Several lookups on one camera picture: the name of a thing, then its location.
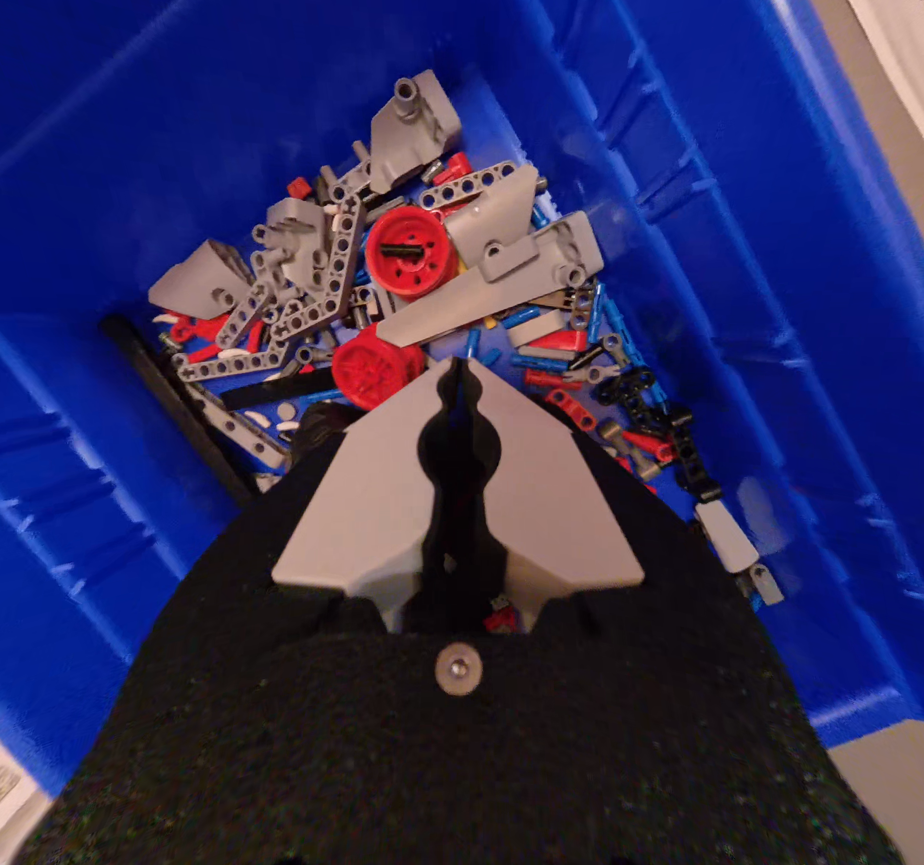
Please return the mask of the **grey toy panel with connectors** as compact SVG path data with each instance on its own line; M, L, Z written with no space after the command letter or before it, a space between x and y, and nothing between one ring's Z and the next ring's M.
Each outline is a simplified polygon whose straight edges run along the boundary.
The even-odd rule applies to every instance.
M251 267L258 280L281 291L291 284L316 293L330 261L327 216L310 201L286 198L267 209L265 222L251 231L258 249Z

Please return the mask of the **black flat toy piece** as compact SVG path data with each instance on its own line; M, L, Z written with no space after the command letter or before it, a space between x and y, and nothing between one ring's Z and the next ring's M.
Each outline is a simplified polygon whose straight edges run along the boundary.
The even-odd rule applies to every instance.
M331 369L297 373L272 381L239 386L220 395L225 409L244 410L297 397L334 393L339 395Z

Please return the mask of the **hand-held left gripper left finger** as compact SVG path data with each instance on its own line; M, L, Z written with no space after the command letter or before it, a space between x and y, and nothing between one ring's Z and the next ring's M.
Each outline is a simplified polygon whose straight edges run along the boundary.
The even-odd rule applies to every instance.
M458 363L438 362L346 430L271 571L277 586L369 600L386 629L399 630L421 588L436 496L419 447Z

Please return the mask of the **white printed paper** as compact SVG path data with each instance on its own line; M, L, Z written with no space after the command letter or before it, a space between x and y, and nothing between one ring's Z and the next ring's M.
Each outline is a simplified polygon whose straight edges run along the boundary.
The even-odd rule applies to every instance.
M51 804L52 798L1 744L1 827L22 812L42 815Z

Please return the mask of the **dark grey angled toy beam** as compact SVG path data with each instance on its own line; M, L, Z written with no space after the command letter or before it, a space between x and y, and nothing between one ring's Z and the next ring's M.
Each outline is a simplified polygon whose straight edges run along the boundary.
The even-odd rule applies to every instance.
M327 216L330 261L316 293L300 293L281 307L271 327L275 342L283 342L327 326L345 313L352 290L366 209L356 194L346 195Z

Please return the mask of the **white sheet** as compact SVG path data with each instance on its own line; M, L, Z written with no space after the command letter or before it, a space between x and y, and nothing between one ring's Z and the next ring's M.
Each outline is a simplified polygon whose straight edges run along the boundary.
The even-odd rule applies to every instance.
M848 0L886 77L923 131L923 0Z

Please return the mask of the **pile of small toy pieces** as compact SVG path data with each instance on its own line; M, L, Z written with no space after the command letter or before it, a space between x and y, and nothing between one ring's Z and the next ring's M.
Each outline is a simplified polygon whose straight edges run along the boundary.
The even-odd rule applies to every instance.
M348 194L360 198L356 189L339 184L330 190L334 202L318 205L332 214L333 206ZM278 316L272 325L278 322L283 304L298 298L298 290L287 284L273 293L275 305L267 308L277 309ZM256 321L258 331L264 327L265 315L264 311ZM618 334L605 336L587 351L589 362L604 353L613 359L613 367L591 377L594 368L587 367L582 358L567 364L527 356L524 365L562 365L567 382L577 378L594 383L594 397L604 406L623 409L630 420L628 427L616 420L597 425L566 389L552 388L543 398L526 397L575 434L579 450L641 563L644 580L637 587L576 594L603 593L605 613L622 627L649 620L693 629L710 622L720 631L730 631L745 616L745 608L737 606L739 599L733 595L740 591L740 577L755 584L754 573L760 565L737 575L728 573L696 519L695 506L722 499L722 493L689 439L690 413L649 405L647 395L654 376L633 366ZM405 605L399 628L414 635L495 632L493 618L499 616L498 623L504 626L510 613L522 621L502 594L506 551L484 520L482 494L488 474L476 450L472 409L462 384L462 373L470 361L484 365L477 359L455 359L459 360L457 376L443 395L445 410L426 427L419 447L436 496L422 549L421 588ZM370 412L351 404L340 392L230 411L252 420L287 446L290 466L297 460L299 437L333 422L334 433L342 435L342 440L320 465L311 497L347 429Z

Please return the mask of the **grey straight toy beam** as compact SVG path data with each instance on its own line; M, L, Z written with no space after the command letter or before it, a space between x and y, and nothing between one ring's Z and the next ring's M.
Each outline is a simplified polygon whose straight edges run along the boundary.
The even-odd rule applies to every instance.
M516 171L516 168L517 166L511 162L503 162L472 171L467 175L441 185L434 185L430 189L424 189L417 203L427 212L436 212L442 211L446 207L454 207L460 203L473 201L485 189L489 189L503 178L511 176Z

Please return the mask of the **short grey toy beam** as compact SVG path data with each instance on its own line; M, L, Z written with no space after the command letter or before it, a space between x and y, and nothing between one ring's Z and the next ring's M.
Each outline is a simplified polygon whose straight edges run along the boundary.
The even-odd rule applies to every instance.
M253 323L260 320L265 309L275 305L275 294L271 285L257 281L237 305L230 311L225 324L214 338L220 350L236 348L246 338Z

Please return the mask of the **red spoked toy wheel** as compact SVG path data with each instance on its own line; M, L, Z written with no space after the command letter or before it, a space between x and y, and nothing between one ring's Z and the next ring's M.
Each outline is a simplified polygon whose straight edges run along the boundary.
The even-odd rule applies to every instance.
M334 384L356 407L371 411L420 377L427 357L417 345L399 348L378 336L379 323L340 346L332 359Z

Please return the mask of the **long black toy beam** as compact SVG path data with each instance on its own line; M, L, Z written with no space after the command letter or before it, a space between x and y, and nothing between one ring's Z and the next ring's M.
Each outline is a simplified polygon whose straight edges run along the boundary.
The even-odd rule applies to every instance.
M254 501L259 492L253 480L230 459L217 441L217 432L206 425L202 409L168 372L167 352L156 352L141 331L122 314L104 316L98 328L131 365L147 390L175 425L199 460L239 507Z

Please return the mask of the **grey toy panel with pin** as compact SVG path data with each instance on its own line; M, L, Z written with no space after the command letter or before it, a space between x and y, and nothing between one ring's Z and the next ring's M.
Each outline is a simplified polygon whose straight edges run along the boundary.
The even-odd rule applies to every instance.
M370 188L384 195L454 149L461 119L431 69L401 77L371 124Z

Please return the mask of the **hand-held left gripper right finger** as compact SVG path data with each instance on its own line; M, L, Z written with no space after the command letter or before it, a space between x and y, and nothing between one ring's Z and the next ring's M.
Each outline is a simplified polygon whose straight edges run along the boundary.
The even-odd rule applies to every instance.
M549 601L639 586L641 563L571 429L477 361L462 384L488 474L484 520L506 551L502 594L525 630Z

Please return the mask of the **long grey toy beam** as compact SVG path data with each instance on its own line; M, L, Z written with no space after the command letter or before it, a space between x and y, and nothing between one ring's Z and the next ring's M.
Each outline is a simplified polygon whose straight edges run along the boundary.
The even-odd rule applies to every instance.
M290 467L291 457L287 446L279 443L252 420L225 409L217 397L198 384L183 386L202 419L226 439L236 443L271 470Z

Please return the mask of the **light grey toy wedge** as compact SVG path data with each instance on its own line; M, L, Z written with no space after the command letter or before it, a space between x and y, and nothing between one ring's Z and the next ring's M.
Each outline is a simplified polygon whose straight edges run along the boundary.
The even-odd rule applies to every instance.
M698 503L695 516L728 573L740 574L759 562L756 547L721 499Z

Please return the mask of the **blue plastic storage bin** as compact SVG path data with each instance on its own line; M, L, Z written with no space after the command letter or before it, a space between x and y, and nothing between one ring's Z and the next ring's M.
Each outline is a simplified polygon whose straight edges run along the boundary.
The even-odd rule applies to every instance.
M54 797L229 494L99 323L431 68L585 211L828 746L922 719L922 240L811 0L2 0L2 747Z

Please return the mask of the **grey bent toy beam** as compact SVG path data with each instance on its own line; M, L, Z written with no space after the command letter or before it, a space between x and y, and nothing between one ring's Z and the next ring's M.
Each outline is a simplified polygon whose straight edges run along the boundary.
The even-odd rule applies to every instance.
M290 363L312 364L315 360L327 361L326 350L316 349L298 342L271 343L260 351L234 350L233 354L220 355L203 361L192 361L192 356L176 353L170 363L179 379L185 384L202 383L244 374L280 371Z

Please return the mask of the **red toy wheel black axle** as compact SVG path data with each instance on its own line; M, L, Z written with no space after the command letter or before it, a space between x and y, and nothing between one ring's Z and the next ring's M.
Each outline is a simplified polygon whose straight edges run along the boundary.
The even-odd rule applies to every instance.
M458 272L456 249L441 219L410 204L373 225L365 264L376 284L407 302L432 293Z

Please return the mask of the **long grey toy wing panel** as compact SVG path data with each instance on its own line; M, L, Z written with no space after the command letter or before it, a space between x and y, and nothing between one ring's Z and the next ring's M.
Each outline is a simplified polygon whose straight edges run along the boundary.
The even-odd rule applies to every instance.
M603 265L590 218L572 212L514 242L487 242L473 267L383 320L376 335L399 349L426 343L541 295L579 288Z

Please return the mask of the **grey rounded toy panel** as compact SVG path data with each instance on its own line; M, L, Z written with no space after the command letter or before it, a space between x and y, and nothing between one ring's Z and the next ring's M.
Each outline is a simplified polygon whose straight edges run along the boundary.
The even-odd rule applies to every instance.
M235 247L207 239L149 288L148 301L175 315L210 320L233 309L253 282Z

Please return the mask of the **grey curved toy panel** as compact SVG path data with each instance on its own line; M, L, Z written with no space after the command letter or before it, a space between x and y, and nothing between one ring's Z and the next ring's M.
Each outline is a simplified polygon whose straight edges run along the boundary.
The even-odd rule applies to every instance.
M479 265L489 243L510 245L528 233L539 171L503 163L479 171L479 192L444 226L467 269Z

